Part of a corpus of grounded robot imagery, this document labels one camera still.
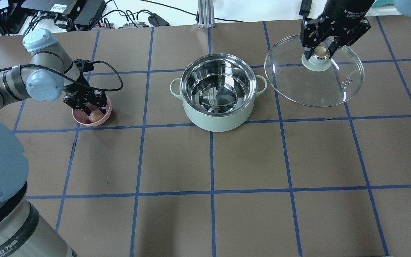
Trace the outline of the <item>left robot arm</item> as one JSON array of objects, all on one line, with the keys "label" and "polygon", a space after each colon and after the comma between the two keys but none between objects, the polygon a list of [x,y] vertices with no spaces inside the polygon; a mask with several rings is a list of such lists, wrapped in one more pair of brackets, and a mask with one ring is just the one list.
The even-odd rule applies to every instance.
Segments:
[{"label": "left robot arm", "polygon": [[[63,102],[81,116],[107,118],[110,101],[90,86],[87,60],[72,60],[47,29],[22,39],[29,63],[0,69],[0,111],[24,100]],[[27,198],[29,163],[11,127],[0,121],[0,257],[76,257],[77,252]]]}]

